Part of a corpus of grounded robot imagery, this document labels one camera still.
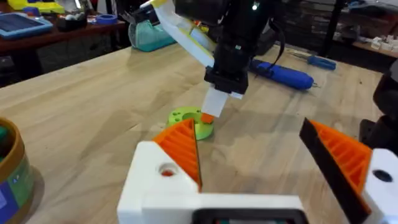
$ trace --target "label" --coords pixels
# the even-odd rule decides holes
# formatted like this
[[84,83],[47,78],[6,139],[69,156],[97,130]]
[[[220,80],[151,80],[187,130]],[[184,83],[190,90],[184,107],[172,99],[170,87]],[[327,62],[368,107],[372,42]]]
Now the label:
[[7,205],[6,198],[3,196],[3,194],[0,190],[0,209],[2,209],[6,205]]
[[7,181],[0,184],[0,191],[3,197],[3,206],[0,208],[0,223],[5,223],[18,211],[19,207]]
[[32,169],[29,167],[26,156],[21,160],[21,163],[7,178],[11,191],[14,194],[18,206],[21,208],[26,200],[29,198],[30,192],[33,188]]
[[25,156],[7,180],[0,184],[0,223],[5,223],[26,203],[33,183],[32,169]]

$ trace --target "black equipment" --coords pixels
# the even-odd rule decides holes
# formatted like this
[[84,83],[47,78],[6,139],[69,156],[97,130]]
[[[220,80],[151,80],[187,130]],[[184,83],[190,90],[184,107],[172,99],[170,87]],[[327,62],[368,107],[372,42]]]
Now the black equipment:
[[384,116],[377,122],[362,120],[359,140],[371,149],[390,149],[398,156],[398,60],[381,77],[373,101]]
[[[248,66],[268,21],[272,24],[275,0],[175,0],[180,16],[222,27],[214,52],[214,66],[206,68],[205,80],[226,93],[244,94]],[[273,24],[274,30],[279,26]]]

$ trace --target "blue handle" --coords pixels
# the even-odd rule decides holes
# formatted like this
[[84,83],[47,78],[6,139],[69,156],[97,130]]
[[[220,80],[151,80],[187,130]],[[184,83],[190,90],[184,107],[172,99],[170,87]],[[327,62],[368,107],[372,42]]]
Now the blue handle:
[[[257,66],[262,68],[268,68],[271,64],[268,62],[259,63]],[[289,87],[298,90],[307,90],[312,87],[313,78],[305,72],[300,72],[290,68],[281,67],[275,65],[271,68],[272,73],[258,73],[258,75],[270,78],[275,82],[285,84]]]
[[308,63],[310,65],[318,66],[320,68],[328,69],[328,70],[335,70],[336,69],[336,63],[316,57],[314,55],[308,57]]

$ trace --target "blue tool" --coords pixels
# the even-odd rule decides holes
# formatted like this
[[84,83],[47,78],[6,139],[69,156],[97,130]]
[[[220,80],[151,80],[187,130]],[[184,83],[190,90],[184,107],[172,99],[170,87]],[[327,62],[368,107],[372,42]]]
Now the blue tool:
[[24,11],[24,13],[32,13],[33,16],[40,16],[40,11],[37,7],[25,7],[22,9],[22,11]]
[[313,82],[313,78],[305,72],[280,65],[274,65],[271,69],[268,69],[270,65],[269,62],[253,59],[249,71],[298,90],[307,90],[312,86],[318,86]]
[[298,54],[298,53],[292,53],[292,55],[307,60],[307,63],[310,64],[310,65],[314,65],[314,66],[317,66],[317,67],[320,67],[320,68],[324,68],[324,69],[328,69],[328,70],[336,69],[336,62],[332,62],[332,61],[327,60],[327,59],[316,57],[314,55],[307,56],[307,55]]
[[118,22],[118,17],[110,14],[102,14],[96,16],[96,20],[97,24],[110,25],[110,24],[116,24]]

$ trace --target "teal container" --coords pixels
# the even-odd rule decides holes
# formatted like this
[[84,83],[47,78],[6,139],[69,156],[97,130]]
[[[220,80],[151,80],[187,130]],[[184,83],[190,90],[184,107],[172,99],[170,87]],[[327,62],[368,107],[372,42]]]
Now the teal container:
[[149,20],[130,24],[129,38],[131,45],[143,52],[151,52],[175,43],[175,40],[163,30],[161,24],[153,26]]

